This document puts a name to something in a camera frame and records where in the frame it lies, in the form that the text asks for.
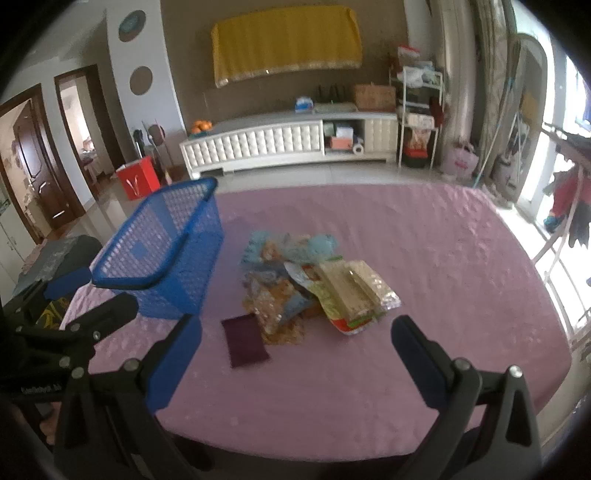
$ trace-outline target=white tv cabinet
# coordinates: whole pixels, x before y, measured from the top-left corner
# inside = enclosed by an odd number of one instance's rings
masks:
[[[365,151],[324,148],[324,122],[354,122]],[[180,144],[193,179],[202,172],[318,163],[327,161],[386,160],[395,162],[398,149],[398,117],[395,113],[278,112],[220,122],[205,137]]]

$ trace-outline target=bed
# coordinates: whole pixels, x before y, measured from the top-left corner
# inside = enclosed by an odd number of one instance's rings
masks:
[[[203,340],[157,414],[175,434],[250,455],[321,462],[413,451],[436,413],[390,344],[399,314],[479,369],[520,365],[537,411],[570,368],[565,334],[532,262],[476,190],[333,185],[227,193],[217,203],[225,241],[201,314]],[[351,337],[324,318],[308,320],[300,345],[267,346],[270,361],[231,369],[220,321],[243,313],[238,261],[256,229],[334,235],[338,251],[376,269],[402,307]],[[82,287],[62,326],[112,295]],[[142,358],[173,324],[138,316],[98,344],[90,371]]]

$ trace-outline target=toilet paper roll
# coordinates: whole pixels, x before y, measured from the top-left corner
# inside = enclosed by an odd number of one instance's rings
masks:
[[[355,155],[363,155],[363,145],[360,143],[356,143],[355,145],[353,145],[353,153]]]

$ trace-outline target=white cabinet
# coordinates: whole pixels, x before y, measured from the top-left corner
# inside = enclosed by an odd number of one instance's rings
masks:
[[[14,283],[18,281],[23,263],[24,260],[12,246],[12,242],[8,239],[4,230],[0,228],[0,264]]]
[[[33,248],[35,242],[14,205],[9,205],[0,215],[0,297],[3,305],[12,298],[24,259]]]
[[[23,225],[13,204],[10,204],[4,213],[0,215],[0,224],[18,254],[23,259],[28,257],[35,248],[35,242]]]
[[[358,126],[365,153],[324,149],[324,122]],[[193,179],[202,172],[224,172],[289,164],[380,160],[394,161],[398,147],[398,117],[381,112],[278,112],[228,120],[205,137],[180,144]]]
[[[4,267],[0,265],[0,299],[2,299],[2,306],[12,298],[12,292],[16,284],[8,275],[8,272],[4,270]]]

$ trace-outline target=cardboard box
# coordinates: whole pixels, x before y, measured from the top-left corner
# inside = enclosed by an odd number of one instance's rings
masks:
[[[330,148],[332,148],[334,150],[351,150],[353,148],[353,139],[352,138],[331,137],[330,138]]]

